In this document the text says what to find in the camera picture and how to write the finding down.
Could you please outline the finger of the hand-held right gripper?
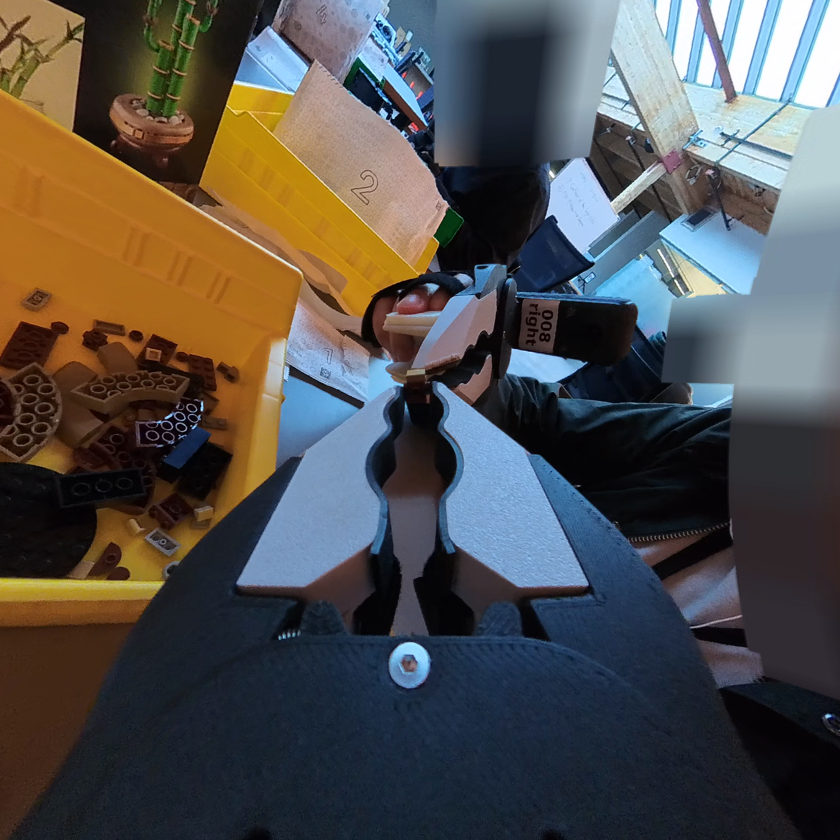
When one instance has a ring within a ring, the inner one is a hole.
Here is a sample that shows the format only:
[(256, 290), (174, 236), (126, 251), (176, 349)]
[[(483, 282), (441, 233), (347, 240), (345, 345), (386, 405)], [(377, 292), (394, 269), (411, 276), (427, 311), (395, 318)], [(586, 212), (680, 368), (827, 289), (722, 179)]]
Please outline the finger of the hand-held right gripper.
[(495, 318), (490, 317), (490, 335), (482, 335), (461, 364), (431, 377), (470, 405), (507, 372), (508, 340), (503, 328), (495, 327)]
[(427, 379), (458, 366), (482, 335), (490, 335), (490, 295), (457, 295), (437, 315), (413, 360)]

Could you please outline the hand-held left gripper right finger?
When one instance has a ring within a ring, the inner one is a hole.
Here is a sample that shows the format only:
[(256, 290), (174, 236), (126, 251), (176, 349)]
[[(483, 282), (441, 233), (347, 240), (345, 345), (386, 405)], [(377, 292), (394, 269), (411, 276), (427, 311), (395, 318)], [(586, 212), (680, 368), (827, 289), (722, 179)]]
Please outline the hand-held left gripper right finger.
[(431, 634), (470, 634), (498, 602), (589, 593), (529, 453), (444, 385), (413, 417), (435, 431), (435, 544), (414, 589)]

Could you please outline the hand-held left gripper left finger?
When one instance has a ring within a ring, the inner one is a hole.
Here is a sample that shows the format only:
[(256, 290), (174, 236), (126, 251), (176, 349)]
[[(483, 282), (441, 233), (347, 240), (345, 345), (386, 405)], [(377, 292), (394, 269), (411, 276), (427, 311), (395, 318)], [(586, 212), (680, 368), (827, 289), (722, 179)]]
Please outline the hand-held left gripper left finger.
[(384, 484), (396, 467), (404, 396), (393, 387), (291, 458), (290, 480), (237, 588), (335, 605), (360, 634), (392, 630), (402, 574)]

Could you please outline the yellow plastic bin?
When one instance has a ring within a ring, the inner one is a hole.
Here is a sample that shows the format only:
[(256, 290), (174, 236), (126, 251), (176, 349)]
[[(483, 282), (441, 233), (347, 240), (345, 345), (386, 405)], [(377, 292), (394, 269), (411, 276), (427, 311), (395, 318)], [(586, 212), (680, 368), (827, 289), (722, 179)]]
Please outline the yellow plastic bin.
[(100, 371), (82, 337), (104, 320), (235, 367), (217, 385), (218, 524), (276, 467), (301, 273), (5, 92), (1, 130), (2, 348), (21, 322), (63, 322), (45, 368)]
[(431, 238), (415, 265), (299, 161), (273, 131), (292, 95), (236, 82), (228, 95), (201, 187), (241, 224), (281, 252), (309, 252), (344, 277), (341, 297), (360, 316), (384, 287), (423, 273), (438, 248)]

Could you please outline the person's right forearm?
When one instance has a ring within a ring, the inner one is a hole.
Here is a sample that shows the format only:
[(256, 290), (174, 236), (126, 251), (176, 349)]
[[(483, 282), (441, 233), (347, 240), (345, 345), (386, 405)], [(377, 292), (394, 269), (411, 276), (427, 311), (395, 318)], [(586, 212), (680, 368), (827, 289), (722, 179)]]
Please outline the person's right forearm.
[(728, 525), (731, 408), (560, 398), (507, 375), (474, 408), (544, 458), (629, 539)]

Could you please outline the person's right hand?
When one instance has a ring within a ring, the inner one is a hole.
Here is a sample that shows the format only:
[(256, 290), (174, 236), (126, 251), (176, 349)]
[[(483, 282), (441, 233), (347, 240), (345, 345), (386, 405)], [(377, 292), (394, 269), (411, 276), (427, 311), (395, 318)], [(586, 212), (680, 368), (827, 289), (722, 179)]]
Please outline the person's right hand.
[(452, 295), (432, 283), (414, 289), (403, 297), (384, 297), (375, 303), (372, 328), (377, 342), (394, 363), (412, 363), (424, 337), (388, 332), (385, 317), (390, 312), (407, 316), (430, 311), (442, 311)]

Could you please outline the black office chair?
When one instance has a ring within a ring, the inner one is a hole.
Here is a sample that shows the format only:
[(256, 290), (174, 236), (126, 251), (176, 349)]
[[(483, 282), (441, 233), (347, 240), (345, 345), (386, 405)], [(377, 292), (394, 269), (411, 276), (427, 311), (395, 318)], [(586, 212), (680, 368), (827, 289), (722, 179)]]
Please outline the black office chair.
[(528, 239), (512, 275), (519, 292), (551, 292), (587, 272), (595, 263), (585, 257), (560, 230), (556, 217), (547, 216)]

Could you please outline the flat printed white paper bag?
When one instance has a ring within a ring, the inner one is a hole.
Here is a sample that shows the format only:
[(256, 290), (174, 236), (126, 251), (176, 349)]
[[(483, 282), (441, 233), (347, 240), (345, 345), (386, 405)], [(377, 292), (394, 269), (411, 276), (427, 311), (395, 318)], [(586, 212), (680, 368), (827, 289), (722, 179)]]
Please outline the flat printed white paper bag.
[(297, 304), (287, 340), (287, 362), (322, 385), (357, 401), (369, 398), (370, 353), (304, 302)]

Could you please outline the whiteboard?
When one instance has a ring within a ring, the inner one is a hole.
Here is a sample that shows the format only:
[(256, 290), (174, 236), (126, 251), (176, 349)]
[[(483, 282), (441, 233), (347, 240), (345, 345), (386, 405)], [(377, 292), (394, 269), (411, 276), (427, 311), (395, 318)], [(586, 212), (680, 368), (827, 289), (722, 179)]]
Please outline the whiteboard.
[(581, 253), (620, 218), (585, 158), (571, 160), (553, 178), (547, 216), (554, 216), (560, 231)]

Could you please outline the brown paper bag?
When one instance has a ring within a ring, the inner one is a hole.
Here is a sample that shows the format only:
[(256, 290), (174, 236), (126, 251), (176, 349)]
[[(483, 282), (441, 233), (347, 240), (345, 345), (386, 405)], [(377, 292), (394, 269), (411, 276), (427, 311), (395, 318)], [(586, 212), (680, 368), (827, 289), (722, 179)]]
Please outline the brown paper bag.
[(399, 131), (315, 61), (274, 134), (406, 263), (417, 263), (448, 205)]
[(281, 1), (272, 29), (339, 82), (371, 35), (387, 1)]

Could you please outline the pile of brown toy bricks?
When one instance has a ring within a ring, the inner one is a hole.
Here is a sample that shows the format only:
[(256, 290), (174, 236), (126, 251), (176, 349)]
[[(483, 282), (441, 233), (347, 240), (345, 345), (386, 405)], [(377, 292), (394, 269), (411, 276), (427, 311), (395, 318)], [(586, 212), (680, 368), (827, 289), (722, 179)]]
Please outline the pile of brown toy bricks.
[(122, 320), (125, 335), (104, 333), (93, 349), (93, 316), (57, 292), (33, 311), (27, 296), (2, 283), (2, 351), (13, 345), (2, 365), (2, 463), (53, 470), (59, 505), (96, 508), (98, 526), (67, 576), (2, 581), (158, 586), (244, 495), (246, 392), (219, 373), (215, 393), (186, 385), (180, 353), (204, 342), (181, 342), (166, 373), (135, 361), (144, 341), (130, 332), (142, 321)]

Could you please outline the black bamboo toy set box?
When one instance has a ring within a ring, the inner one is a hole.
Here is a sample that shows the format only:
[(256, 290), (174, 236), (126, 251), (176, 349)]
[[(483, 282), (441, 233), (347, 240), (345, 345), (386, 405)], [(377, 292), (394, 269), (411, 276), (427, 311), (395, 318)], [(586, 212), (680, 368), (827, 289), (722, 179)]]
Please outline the black bamboo toy set box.
[(16, 100), (157, 182), (197, 184), (256, 1), (2, 1)]

